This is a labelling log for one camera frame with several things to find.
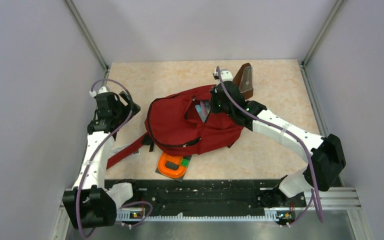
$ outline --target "green object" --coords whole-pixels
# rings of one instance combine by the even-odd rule
[[[188,159],[182,159],[180,162],[180,166],[188,167],[189,166],[189,160]]]

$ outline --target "wooden table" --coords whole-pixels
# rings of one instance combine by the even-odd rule
[[[218,65],[233,75],[242,64],[253,67],[251,100],[267,106],[286,121],[319,133],[313,109],[296,59],[218,60],[113,63],[109,78],[122,83],[141,111],[117,134],[114,147],[127,146],[145,130],[150,103],[183,90],[216,84],[212,73]],[[109,82],[111,91],[122,89]],[[107,179],[167,179],[155,173],[162,151],[144,146],[106,171]],[[264,135],[243,129],[232,148],[194,155],[184,179],[278,179],[306,166],[297,155]]]

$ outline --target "white wall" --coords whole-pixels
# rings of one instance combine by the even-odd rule
[[[103,72],[61,0],[0,0],[0,240],[51,236]]]
[[[384,239],[384,1],[348,1],[309,65],[345,183],[355,186],[375,239]]]
[[[303,59],[336,0],[74,0],[109,62]]]

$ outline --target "red strap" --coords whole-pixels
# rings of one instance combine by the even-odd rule
[[[142,140],[148,133],[146,132],[143,134],[141,137],[139,137],[136,141],[134,141],[132,144],[130,144],[128,147],[125,149],[121,150],[114,156],[110,157],[108,159],[108,163],[106,164],[106,169],[111,168],[114,166],[116,163],[120,162],[121,160],[127,158],[128,156],[132,155],[134,152],[136,152],[138,149],[142,147]]]

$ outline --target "red bag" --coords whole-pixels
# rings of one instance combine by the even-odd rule
[[[107,169],[152,142],[172,156],[203,154],[230,147],[240,137],[243,127],[224,113],[210,112],[204,122],[195,108],[200,101],[211,99],[213,86],[200,86],[155,99],[145,119],[147,133],[110,157]]]

